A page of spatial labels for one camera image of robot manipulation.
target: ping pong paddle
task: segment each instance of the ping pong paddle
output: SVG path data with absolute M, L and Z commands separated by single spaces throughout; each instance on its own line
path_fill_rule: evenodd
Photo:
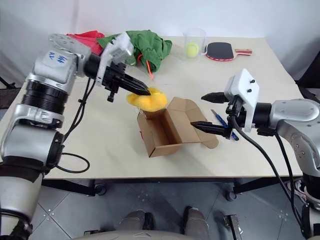
M 232 49 L 228 42 L 211 42 L 206 47 L 206 56 L 215 61 L 232 61 L 238 55 L 250 56 L 251 49 Z

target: green cloth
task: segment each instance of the green cloth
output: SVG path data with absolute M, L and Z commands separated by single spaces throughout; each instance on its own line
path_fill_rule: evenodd
M 136 65 L 137 57 L 142 54 L 140 58 L 142 64 L 147 68 L 146 61 L 149 61 L 151 72 L 156 72 L 160 67 L 161 61 L 169 55 L 172 42 L 170 40 L 163 40 L 150 30 L 127 31 L 126 33 L 134 46 L 134 57 L 129 57 L 125 62 L 130 65 Z M 105 48 L 117 35 L 97 38 L 97 42 L 101 47 Z

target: open cardboard box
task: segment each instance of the open cardboard box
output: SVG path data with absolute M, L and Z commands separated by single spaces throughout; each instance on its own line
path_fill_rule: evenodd
M 186 143 L 202 143 L 209 149 L 218 145 L 216 135 L 190 124 L 207 119 L 197 104 L 189 99 L 174 97 L 166 109 L 140 112 L 137 121 L 150 158 L 173 154 Z

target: pen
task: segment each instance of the pen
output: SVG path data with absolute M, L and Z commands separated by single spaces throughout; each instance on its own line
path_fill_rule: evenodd
M 222 119 L 222 117 L 215 112 L 215 110 L 211 109 L 211 112 L 215 115 L 216 119 L 219 120 L 219 122 L 222 124 L 222 126 L 224 126 L 225 128 L 228 126 L 228 125 L 226 124 L 226 122 Z M 231 137 L 232 137 L 235 141 L 238 141 L 238 140 L 239 140 L 238 136 L 235 135 L 234 132 L 232 132 Z

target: white table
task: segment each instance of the white table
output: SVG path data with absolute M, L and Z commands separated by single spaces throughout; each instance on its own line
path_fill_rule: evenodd
M 252 56 L 238 56 L 230 62 L 213 61 L 205 56 L 198 61 L 183 60 L 183 37 L 166 37 L 173 41 L 170 55 L 162 61 L 151 82 L 143 67 L 128 67 L 126 73 L 148 86 L 162 90 L 168 100 L 175 96 L 195 101 L 208 121 L 220 124 L 210 109 L 226 119 L 227 104 L 201 100 L 210 92 L 223 92 L 229 77 L 248 69 L 260 85 L 259 102 L 301 98 L 298 87 L 285 71 L 264 38 L 207 38 L 207 42 L 229 42 L 234 48 L 253 50 Z M 61 133 L 69 128 L 82 98 L 86 78 L 78 78 L 65 106 L 65 121 Z M 20 91 L 0 123 L 3 135 L 11 113 L 24 94 Z M 64 151 L 87 158 L 91 167 L 81 174 L 53 169 L 47 179 L 140 179 L 140 178 L 235 178 L 274 177 L 261 153 L 239 134 L 238 142 L 218 136 L 219 145 L 208 149 L 200 143 L 186 144 L 179 152 L 148 158 L 137 123 L 138 110 L 126 102 L 127 91 L 119 89 L 114 102 L 107 101 L 109 92 L 95 87 L 85 108 L 81 124 L 65 142 Z M 281 150 L 274 137 L 249 133 L 270 155 L 279 174 L 288 176 Z M 290 145 L 284 142 L 295 176 L 302 175 Z M 81 160 L 62 156 L 60 165 L 72 170 L 86 167 Z

